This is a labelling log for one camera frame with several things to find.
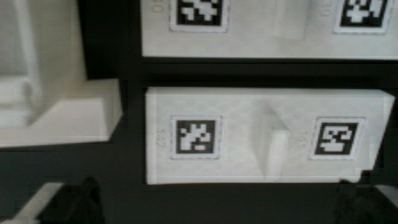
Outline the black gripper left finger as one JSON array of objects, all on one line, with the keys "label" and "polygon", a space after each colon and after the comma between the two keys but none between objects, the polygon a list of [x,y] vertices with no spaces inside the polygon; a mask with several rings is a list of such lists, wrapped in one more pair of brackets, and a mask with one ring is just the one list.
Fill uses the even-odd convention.
[{"label": "black gripper left finger", "polygon": [[60,187],[39,212],[39,224],[105,224],[101,188],[92,177]]}]

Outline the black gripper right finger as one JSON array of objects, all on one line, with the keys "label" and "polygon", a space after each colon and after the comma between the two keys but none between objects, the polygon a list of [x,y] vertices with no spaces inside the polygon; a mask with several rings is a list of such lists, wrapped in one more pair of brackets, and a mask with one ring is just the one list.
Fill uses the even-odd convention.
[{"label": "black gripper right finger", "polygon": [[369,171],[337,183],[332,224],[398,224],[398,184],[373,184]]}]

